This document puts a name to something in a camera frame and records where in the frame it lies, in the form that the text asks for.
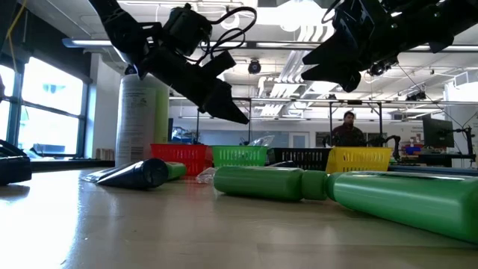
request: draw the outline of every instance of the desk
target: desk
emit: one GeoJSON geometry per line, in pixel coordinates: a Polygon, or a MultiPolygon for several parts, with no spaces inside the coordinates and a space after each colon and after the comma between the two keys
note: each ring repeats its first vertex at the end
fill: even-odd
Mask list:
{"type": "Polygon", "coordinates": [[[228,197],[191,180],[153,191],[34,174],[0,188],[0,268],[476,268],[476,246],[332,201],[228,197]]]}

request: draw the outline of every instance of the ceiling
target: ceiling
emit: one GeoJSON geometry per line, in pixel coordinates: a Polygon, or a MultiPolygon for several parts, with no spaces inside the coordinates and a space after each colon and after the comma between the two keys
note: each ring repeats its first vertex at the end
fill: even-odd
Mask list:
{"type": "MultiPolygon", "coordinates": [[[[303,19],[302,17],[307,17],[304,13],[300,13],[300,15],[297,16],[297,12],[292,12],[293,10],[291,10],[290,6],[287,6],[287,8],[285,8],[285,11],[287,12],[283,13],[284,15],[279,18],[276,16],[276,21],[269,19],[269,22],[264,15],[266,11],[274,11],[271,9],[265,9],[264,6],[273,6],[273,4],[270,4],[271,2],[278,2],[281,4],[285,1],[243,0],[241,2],[246,6],[259,6],[261,8],[261,13],[259,13],[261,24],[256,24],[246,33],[247,40],[297,41],[303,39],[303,35],[301,34],[305,33],[303,32],[305,30],[304,28],[298,28],[295,31],[290,31],[291,29],[285,31],[283,28],[288,26],[289,28],[294,29],[293,26],[295,22],[303,19]]],[[[165,6],[164,4],[162,6],[121,4],[121,6],[139,22],[166,22],[171,8],[170,5],[165,6]]],[[[28,2],[28,9],[71,38],[84,40],[101,40],[108,38],[98,16],[90,6],[88,0],[35,0],[28,2]]],[[[209,20],[215,20],[220,18],[222,15],[221,12],[223,12],[224,9],[224,6],[199,6],[197,11],[202,13],[202,15],[206,16],[209,20]]],[[[313,16],[312,18],[319,21],[321,14],[318,13],[317,15],[318,16],[313,16]]],[[[247,15],[241,15],[239,16],[239,21],[239,27],[243,28],[249,24],[251,18],[247,17],[247,15]]],[[[221,27],[221,25],[215,25],[211,39],[217,40],[224,31],[225,29],[221,27]]],[[[327,32],[320,36],[318,41],[324,41],[328,34],[329,33],[327,32]]],[[[454,43],[461,45],[478,45],[478,26],[474,26],[457,36],[454,43]]],[[[122,72],[124,64],[113,49],[97,49],[93,50],[93,52],[101,52],[104,62],[118,70],[118,72],[122,72]]],[[[285,71],[285,67],[292,60],[290,50],[234,49],[230,52],[237,61],[237,65],[224,73],[224,79],[233,85],[233,95],[235,96],[246,95],[256,97],[259,92],[262,92],[263,94],[271,94],[273,92],[271,89],[273,86],[270,86],[268,90],[261,91],[259,87],[260,77],[278,77],[281,72],[285,71]],[[250,75],[248,73],[247,68],[251,59],[259,59],[262,66],[261,74],[250,75]]],[[[195,52],[192,57],[199,57],[199,55],[200,52],[195,52]]],[[[353,93],[345,93],[340,91],[340,88],[336,87],[333,89],[331,88],[330,90],[332,90],[339,99],[405,99],[407,89],[410,89],[415,84],[424,83],[426,85],[427,95],[432,99],[440,99],[443,96],[443,83],[445,81],[452,79],[453,75],[458,75],[467,70],[478,68],[478,53],[432,54],[413,52],[402,53],[399,55],[398,59],[403,70],[395,67],[386,72],[386,74],[380,78],[369,78],[368,76],[365,76],[362,78],[357,90],[353,93]]],[[[297,68],[297,74],[300,73],[300,70],[300,68],[297,68]]],[[[297,88],[297,91],[295,92],[296,95],[303,95],[305,90],[311,88],[311,82],[301,81],[301,83],[303,83],[303,85],[297,88]]],[[[313,90],[310,90],[310,92],[310,94],[304,95],[304,98],[325,98],[327,93],[322,91],[321,94],[316,94],[313,90]]]]}

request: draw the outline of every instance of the wooden table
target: wooden table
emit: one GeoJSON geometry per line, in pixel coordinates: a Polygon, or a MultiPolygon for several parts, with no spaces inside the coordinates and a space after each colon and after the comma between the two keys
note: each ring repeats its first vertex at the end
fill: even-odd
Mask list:
{"type": "Polygon", "coordinates": [[[0,268],[477,268],[476,246],[350,211],[34,174],[0,188],[0,268]]]}

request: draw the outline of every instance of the door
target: door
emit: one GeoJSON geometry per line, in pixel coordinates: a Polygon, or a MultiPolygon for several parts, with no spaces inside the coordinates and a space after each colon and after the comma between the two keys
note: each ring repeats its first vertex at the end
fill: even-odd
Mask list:
{"type": "Polygon", "coordinates": [[[290,148],[308,148],[308,132],[290,132],[289,133],[290,148]]]}

